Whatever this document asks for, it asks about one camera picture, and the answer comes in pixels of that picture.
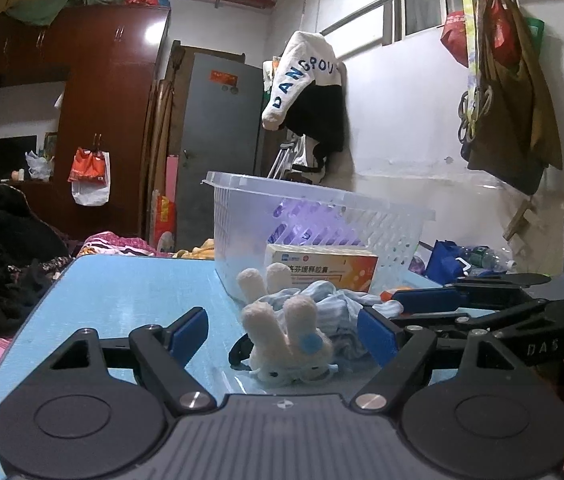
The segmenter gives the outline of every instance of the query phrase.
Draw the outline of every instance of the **yellow strap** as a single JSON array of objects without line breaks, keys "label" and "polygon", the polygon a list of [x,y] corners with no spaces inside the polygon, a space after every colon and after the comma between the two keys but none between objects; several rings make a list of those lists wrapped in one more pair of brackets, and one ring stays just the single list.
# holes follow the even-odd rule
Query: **yellow strap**
[{"label": "yellow strap", "polygon": [[462,0],[462,2],[466,20],[466,49],[468,50],[468,104],[466,107],[468,130],[466,131],[466,137],[468,140],[472,140],[474,137],[474,116],[478,89],[477,34],[473,0]]}]

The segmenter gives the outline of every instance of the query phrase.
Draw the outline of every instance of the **white sweatshirt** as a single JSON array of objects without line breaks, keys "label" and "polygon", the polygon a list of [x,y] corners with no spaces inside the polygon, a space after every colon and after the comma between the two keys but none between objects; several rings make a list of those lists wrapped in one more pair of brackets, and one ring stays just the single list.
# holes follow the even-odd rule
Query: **white sweatshirt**
[{"label": "white sweatshirt", "polygon": [[318,86],[342,85],[333,47],[324,36],[296,32],[284,49],[275,72],[271,100],[262,113],[265,129],[276,131],[302,91],[313,81]]}]

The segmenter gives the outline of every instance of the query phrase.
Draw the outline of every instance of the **light blue table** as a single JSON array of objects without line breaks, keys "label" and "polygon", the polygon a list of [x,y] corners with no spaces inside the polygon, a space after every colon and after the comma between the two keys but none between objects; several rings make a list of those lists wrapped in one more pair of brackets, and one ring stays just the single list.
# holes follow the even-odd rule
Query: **light blue table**
[{"label": "light blue table", "polygon": [[[239,306],[226,295],[214,263],[93,255],[67,269],[4,355],[0,402],[79,328],[95,328],[101,338],[124,337],[144,324],[166,326],[196,305],[209,314],[209,338],[187,370],[221,400],[227,388],[216,378],[230,370],[227,353],[243,329]],[[132,380],[133,372],[114,370],[112,375]]]}]

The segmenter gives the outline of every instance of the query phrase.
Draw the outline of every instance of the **silver screw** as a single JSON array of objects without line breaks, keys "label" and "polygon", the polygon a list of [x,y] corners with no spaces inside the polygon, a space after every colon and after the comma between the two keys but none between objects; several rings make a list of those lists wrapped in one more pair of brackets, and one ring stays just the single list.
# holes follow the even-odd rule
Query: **silver screw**
[{"label": "silver screw", "polygon": [[355,403],[361,410],[381,410],[388,401],[379,394],[364,394],[357,397]]},{"label": "silver screw", "polygon": [[211,397],[204,392],[189,392],[179,398],[179,403],[189,410],[202,410],[211,403]]}]

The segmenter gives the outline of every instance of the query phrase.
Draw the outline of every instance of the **white plush toy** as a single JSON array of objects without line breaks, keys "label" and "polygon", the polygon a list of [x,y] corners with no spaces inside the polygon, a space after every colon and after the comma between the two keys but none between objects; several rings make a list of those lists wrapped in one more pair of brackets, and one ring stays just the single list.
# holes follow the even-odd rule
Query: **white plush toy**
[{"label": "white plush toy", "polygon": [[238,274],[237,281],[247,303],[257,301],[267,294],[264,278],[257,269],[244,269]]},{"label": "white plush toy", "polygon": [[267,267],[266,283],[257,269],[244,269],[238,274],[237,282],[247,303],[293,286],[291,269],[284,264],[271,264]]},{"label": "white plush toy", "polygon": [[314,383],[328,380],[337,371],[331,365],[331,340],[316,326],[317,310],[308,296],[286,300],[284,333],[268,303],[258,301],[244,308],[241,320],[254,344],[250,362],[258,380],[273,386],[296,380]]}]

